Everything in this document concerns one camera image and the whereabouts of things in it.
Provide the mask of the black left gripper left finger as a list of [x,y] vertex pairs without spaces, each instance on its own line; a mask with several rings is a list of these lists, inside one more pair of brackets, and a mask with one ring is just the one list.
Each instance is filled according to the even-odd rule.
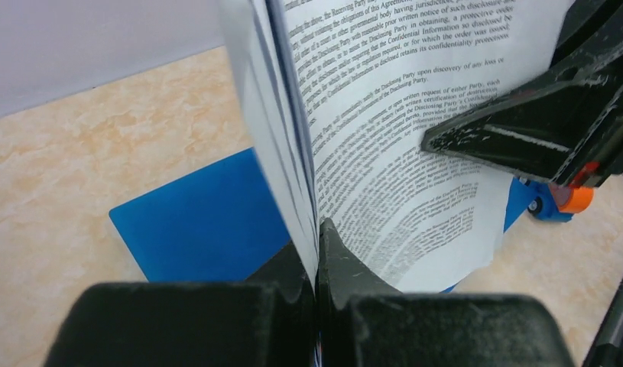
[[47,366],[309,366],[313,280],[292,244],[244,281],[101,283],[73,304]]

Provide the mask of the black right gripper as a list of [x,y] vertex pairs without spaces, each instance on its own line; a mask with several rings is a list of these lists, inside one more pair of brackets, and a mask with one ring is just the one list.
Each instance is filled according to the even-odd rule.
[[422,150],[568,187],[622,174],[623,54],[569,56],[619,10],[623,0],[572,1],[547,72],[429,128]]

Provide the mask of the blue plastic file folder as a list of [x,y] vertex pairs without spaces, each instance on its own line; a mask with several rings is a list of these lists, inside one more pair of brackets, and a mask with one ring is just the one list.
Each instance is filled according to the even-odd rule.
[[[393,189],[375,185],[380,199],[359,208],[371,225],[333,226],[341,242],[327,259],[342,295],[446,293],[487,265],[505,231],[526,210],[531,191],[508,186],[505,211],[489,188],[448,184],[410,198],[424,181],[408,174]],[[285,245],[303,273],[320,260],[313,208],[295,200],[295,179],[271,187],[256,154],[241,151],[117,206],[110,219],[149,281],[239,281],[253,275]]]

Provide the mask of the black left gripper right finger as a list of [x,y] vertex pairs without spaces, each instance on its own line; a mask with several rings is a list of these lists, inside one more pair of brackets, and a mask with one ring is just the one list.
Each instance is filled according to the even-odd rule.
[[323,366],[571,366],[560,329],[520,294],[397,291],[366,267],[330,219],[316,277]]

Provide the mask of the white printed paper stack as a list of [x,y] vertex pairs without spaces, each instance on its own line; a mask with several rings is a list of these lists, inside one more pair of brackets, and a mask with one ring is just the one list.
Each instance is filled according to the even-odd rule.
[[569,1],[220,1],[235,89],[306,273],[320,223],[403,292],[501,244],[512,177],[422,151],[425,131],[539,75]]

